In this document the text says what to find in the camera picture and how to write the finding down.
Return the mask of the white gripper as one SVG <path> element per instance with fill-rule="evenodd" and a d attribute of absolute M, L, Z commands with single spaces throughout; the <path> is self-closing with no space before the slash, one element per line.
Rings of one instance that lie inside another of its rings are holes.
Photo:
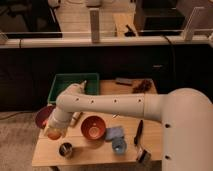
<path fill-rule="evenodd" d="M 61 137 L 65 137 L 71 117 L 72 115 L 67 112 L 52 112 L 45 126 L 44 135 L 59 133 Z"/>

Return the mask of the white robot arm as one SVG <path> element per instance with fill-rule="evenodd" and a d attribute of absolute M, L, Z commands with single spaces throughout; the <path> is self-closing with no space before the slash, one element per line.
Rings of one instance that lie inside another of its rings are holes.
<path fill-rule="evenodd" d="M 46 135 L 67 132 L 75 112 L 100 112 L 157 121 L 163 126 L 162 171 L 213 171 L 213 102 L 202 92 L 87 95 L 78 84 L 62 91 Z"/>

